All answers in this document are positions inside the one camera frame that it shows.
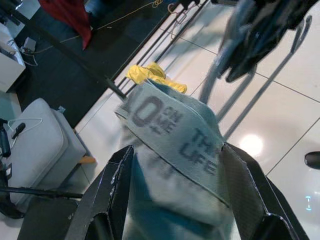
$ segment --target red cloth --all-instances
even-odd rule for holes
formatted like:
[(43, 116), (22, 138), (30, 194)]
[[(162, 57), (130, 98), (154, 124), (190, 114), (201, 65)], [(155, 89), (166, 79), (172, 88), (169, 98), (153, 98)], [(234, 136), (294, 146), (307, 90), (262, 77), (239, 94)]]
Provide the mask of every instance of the red cloth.
[(52, 17), (74, 28), (82, 37), (85, 49), (92, 37), (89, 16), (84, 0), (38, 0), (41, 7)]

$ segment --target yellow cloth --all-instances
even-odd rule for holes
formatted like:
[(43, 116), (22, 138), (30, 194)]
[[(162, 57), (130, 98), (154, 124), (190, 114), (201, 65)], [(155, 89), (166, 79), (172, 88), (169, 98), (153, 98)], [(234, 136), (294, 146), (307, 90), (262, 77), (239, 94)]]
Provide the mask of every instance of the yellow cloth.
[(151, 79), (156, 83), (167, 85), (179, 93), (184, 94), (187, 91), (187, 85), (166, 79), (165, 72), (155, 62), (150, 63), (147, 67), (131, 66), (126, 77), (132, 79), (136, 84), (142, 84), (146, 79)]

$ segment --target white cabinet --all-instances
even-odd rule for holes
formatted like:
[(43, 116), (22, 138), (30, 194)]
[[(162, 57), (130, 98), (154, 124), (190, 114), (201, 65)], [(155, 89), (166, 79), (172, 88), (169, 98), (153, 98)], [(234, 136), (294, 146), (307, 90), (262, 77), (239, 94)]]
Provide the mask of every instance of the white cabinet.
[[(1, 53), (1, 49), (13, 57)], [(26, 69), (19, 48), (10, 35), (6, 26), (0, 23), (0, 91), (6, 92)]]

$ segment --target black floor mat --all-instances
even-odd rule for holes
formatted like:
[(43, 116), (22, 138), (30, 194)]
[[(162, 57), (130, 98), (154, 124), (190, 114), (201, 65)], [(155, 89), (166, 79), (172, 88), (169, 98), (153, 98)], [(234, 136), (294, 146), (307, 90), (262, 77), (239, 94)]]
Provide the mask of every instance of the black floor mat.
[[(150, 2), (90, 0), (86, 10), (91, 13), (91, 24), (97, 29)], [(165, 19), (167, 6), (172, 2), (175, 1), (164, 0), (157, 8), (149, 5), (125, 19), (94, 31), (91, 43), (84, 51), (80, 37), (64, 44), (90, 62), (95, 71), (111, 78), (154, 27)], [(31, 20), (36, 21), (60, 41), (77, 36), (72, 28), (53, 19), (41, 8)], [(27, 37), (37, 41), (36, 51), (50, 46), (26, 27), (16, 37), (17, 45), (22, 46)], [(38, 67), (27, 66), (24, 76), (15, 86), (22, 110), (35, 99), (43, 98), (53, 109), (64, 107), (66, 119), (75, 127), (107, 89), (106, 84), (98, 84), (92, 80), (86, 72), (55, 48), (37, 54), (35, 59)], [(31, 57), (24, 56), (24, 60), (32, 63)]]

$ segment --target white tile floor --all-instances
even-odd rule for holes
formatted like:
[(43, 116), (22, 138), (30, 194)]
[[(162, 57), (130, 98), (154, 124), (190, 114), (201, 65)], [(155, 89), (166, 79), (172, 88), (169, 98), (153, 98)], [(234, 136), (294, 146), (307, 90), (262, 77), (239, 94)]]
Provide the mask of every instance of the white tile floor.
[[(195, 98), (199, 96), (231, 12), (230, 7), (211, 4), (205, 6), (182, 37), (160, 60), (160, 66), (171, 79), (187, 84), (186, 94)], [(320, 151), (320, 70), (317, 69), (320, 53), (317, 44), (320, 39), (320, 3), (315, 5), (310, 13), (313, 15), (313, 23), (303, 46), (231, 135), (229, 142), (246, 150), (259, 162), (265, 174), (268, 174), (291, 204), (310, 239), (317, 240), (320, 236), (320, 171), (308, 168), (304, 164), (304, 155), (310, 151)], [(136, 63), (167, 25), (168, 22), (162, 25), (129, 66)], [(174, 29), (173, 34), (177, 33), (179, 28), (181, 26)], [(280, 46), (261, 62), (257, 69), (259, 74), (255, 75), (252, 83), (220, 122), (222, 133), (231, 126), (284, 58), (291, 47), (293, 35), (294, 33), (288, 32)], [(170, 40), (171, 34), (166, 33), (161, 44), (154, 48), (142, 64), (152, 62)], [(125, 74), (123, 71), (116, 83)], [(224, 78), (221, 78), (208, 103), (212, 110), (219, 111), (240, 83), (241, 80), (226, 83)], [(130, 86), (132, 82), (128, 82), (124, 89), (127, 90)], [(81, 174), (74, 176), (75, 182), (81, 182), (77, 178), (83, 178), (82, 173), (92, 182), (111, 155), (119, 149), (121, 130), (114, 109), (120, 103), (120, 99), (107, 90), (75, 128), (97, 160), (96, 165), (80, 168)], [(307, 210), (306, 196), (311, 197), (312, 210)], [(4, 239), (12, 240), (16, 235), (15, 230), (11, 238)]]

